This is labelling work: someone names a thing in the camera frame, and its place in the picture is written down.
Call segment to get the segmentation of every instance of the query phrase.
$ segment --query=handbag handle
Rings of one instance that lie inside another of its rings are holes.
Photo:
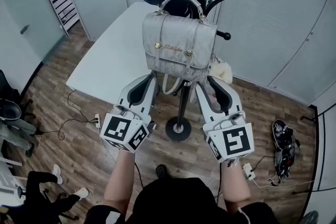
[[[158,13],[157,14],[161,14],[163,13],[163,10],[164,10],[164,7],[167,5],[167,3],[169,2],[170,0],[165,0],[164,2],[162,2],[161,6],[160,6],[160,9],[158,10]],[[190,0],[197,8],[198,10],[198,15],[200,17],[200,21],[205,23],[205,16],[203,14],[203,10],[202,10],[202,7],[201,7],[201,4],[197,1],[197,0]]]

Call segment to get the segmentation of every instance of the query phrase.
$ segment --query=black shirt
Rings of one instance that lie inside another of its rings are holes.
[[[127,221],[115,208],[99,205],[88,211],[85,224],[278,223],[267,204],[256,202],[242,211],[244,214],[231,215],[219,208],[212,192],[199,178],[162,178],[144,187]]]

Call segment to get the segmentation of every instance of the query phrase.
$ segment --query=person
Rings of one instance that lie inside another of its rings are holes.
[[[26,151],[26,156],[28,158],[32,156],[34,144],[21,138],[19,131],[16,128],[11,127],[9,129],[2,120],[0,120],[0,137],[15,146],[22,147]]]
[[[53,173],[30,171],[26,185],[26,199],[23,205],[17,207],[1,206],[0,213],[9,216],[14,224],[38,223],[53,224],[58,223],[58,216],[70,210],[76,202],[89,195],[87,188],[83,187],[67,198],[50,203],[40,192],[39,184],[53,182],[61,185],[63,178],[60,167],[55,164]]]
[[[133,213],[125,221],[134,180],[134,154],[119,151],[104,194],[104,204],[93,206],[85,224],[121,223],[278,223],[271,208],[251,201],[239,163],[222,166],[222,193],[228,211],[219,208],[199,178],[172,178],[164,165],[156,168],[158,179],[139,193]]]

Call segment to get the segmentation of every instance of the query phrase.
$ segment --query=gold logo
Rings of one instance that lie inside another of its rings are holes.
[[[164,46],[164,48],[169,49],[169,50],[182,51],[182,49],[180,49],[180,48],[177,48],[177,47],[174,47],[174,46],[169,46],[169,45]]]

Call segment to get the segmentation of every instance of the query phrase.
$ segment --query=handbag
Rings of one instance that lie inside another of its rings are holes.
[[[157,12],[147,14],[143,21],[147,66],[164,73],[165,81],[171,75],[178,81],[203,83],[213,54],[217,25],[206,19],[197,0],[191,2],[197,7],[199,19],[170,15],[164,10],[169,1],[165,0]]]

